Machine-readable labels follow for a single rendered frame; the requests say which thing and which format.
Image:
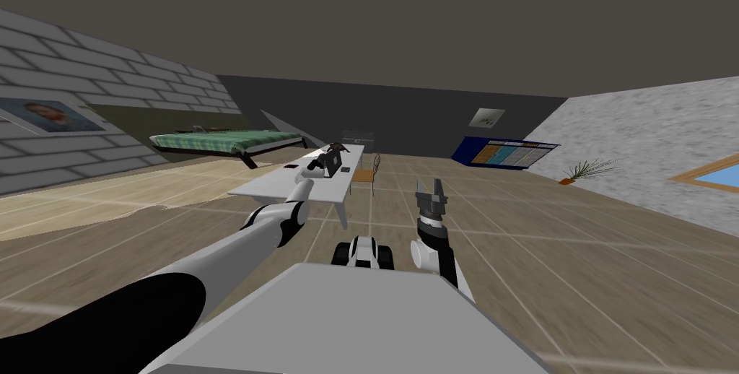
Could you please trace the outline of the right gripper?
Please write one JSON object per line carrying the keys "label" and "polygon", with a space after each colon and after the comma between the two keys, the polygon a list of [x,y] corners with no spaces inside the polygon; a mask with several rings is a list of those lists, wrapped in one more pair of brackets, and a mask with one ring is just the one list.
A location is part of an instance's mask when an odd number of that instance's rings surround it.
{"label": "right gripper", "polygon": [[423,182],[418,181],[415,199],[419,208],[419,214],[423,217],[442,219],[442,216],[446,213],[447,196],[445,196],[440,178],[434,179],[433,194],[427,193]]}

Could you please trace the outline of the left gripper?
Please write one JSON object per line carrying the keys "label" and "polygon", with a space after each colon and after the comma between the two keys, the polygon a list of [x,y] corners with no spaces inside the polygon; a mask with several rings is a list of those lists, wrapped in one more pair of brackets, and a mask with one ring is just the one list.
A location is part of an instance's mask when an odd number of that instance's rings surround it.
{"label": "left gripper", "polygon": [[323,178],[332,178],[342,166],[341,153],[349,152],[343,144],[329,144],[328,148],[311,161],[311,172],[316,177],[318,171]]}

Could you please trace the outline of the white table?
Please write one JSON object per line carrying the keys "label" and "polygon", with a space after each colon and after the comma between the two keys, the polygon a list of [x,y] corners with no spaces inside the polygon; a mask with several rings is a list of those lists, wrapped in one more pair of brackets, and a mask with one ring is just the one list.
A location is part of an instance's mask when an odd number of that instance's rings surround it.
{"label": "white table", "polygon": [[[351,180],[364,152],[363,145],[346,144],[348,152],[341,153],[342,165],[350,168],[348,172],[337,172],[332,178],[315,179],[308,199],[331,203],[340,219],[343,229],[348,228],[344,199],[351,185]],[[294,169],[284,167],[272,170],[265,175],[248,181],[247,183],[229,191],[229,195],[249,196],[260,204],[273,204],[279,199],[286,199],[297,187],[295,177],[301,168],[306,167],[311,160],[318,156],[318,151],[309,153],[294,161]]]}

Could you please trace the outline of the blue cabinet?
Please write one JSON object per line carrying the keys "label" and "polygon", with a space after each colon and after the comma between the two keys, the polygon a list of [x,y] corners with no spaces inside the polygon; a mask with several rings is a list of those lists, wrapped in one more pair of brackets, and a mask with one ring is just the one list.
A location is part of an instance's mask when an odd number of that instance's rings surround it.
{"label": "blue cabinet", "polygon": [[559,144],[465,136],[451,157],[475,168],[526,170]]}

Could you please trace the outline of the bed with green blanket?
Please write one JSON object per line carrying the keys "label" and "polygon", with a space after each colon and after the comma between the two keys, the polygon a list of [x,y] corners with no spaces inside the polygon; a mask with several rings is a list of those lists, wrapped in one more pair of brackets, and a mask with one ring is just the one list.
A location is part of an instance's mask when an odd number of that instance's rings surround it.
{"label": "bed with green blanket", "polygon": [[258,166],[252,157],[307,142],[301,134],[281,131],[204,131],[162,134],[149,137],[158,152],[240,159],[248,168]]}

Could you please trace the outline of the potted green plant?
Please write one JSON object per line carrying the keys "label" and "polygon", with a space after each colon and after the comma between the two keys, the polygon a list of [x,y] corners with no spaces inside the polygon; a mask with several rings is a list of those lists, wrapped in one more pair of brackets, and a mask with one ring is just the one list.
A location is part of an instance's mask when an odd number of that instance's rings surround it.
{"label": "potted green plant", "polygon": [[605,176],[620,169],[618,163],[621,159],[602,160],[596,158],[593,161],[578,162],[574,167],[566,170],[566,176],[558,184],[562,186],[571,185],[578,180],[594,179]]}

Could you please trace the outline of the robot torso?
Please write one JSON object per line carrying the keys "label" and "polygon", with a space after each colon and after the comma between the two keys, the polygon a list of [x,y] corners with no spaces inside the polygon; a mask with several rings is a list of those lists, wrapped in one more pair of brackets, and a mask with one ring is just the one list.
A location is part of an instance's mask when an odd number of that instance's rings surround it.
{"label": "robot torso", "polygon": [[140,374],[554,374],[464,278],[299,263]]}

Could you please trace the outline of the portrait picture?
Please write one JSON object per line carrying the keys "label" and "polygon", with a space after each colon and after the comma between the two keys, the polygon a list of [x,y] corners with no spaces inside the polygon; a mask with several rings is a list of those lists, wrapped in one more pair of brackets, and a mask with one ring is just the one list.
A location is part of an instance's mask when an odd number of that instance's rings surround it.
{"label": "portrait picture", "polygon": [[39,136],[110,133],[102,120],[66,101],[0,97],[0,117]]}

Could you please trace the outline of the wooden chair with metal frame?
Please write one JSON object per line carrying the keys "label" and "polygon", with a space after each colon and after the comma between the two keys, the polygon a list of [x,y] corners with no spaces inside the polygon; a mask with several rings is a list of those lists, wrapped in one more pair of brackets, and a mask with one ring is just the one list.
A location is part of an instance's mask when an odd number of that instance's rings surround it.
{"label": "wooden chair with metal frame", "polygon": [[375,194],[375,176],[381,163],[381,157],[376,154],[370,169],[356,169],[352,176],[351,182],[369,183],[372,195]]}

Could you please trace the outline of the grey wall picture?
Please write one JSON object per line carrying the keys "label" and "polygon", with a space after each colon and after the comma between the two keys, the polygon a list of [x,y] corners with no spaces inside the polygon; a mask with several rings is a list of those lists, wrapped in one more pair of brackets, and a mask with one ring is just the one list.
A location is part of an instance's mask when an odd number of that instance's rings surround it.
{"label": "grey wall picture", "polygon": [[505,113],[504,109],[479,108],[473,115],[469,127],[491,129]]}

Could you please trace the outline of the window with wooden frame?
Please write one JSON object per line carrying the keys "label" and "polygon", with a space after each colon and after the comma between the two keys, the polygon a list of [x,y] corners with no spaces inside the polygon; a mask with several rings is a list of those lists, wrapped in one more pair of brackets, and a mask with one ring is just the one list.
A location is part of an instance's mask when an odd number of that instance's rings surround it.
{"label": "window with wooden frame", "polygon": [[671,181],[739,193],[739,154],[669,178]]}

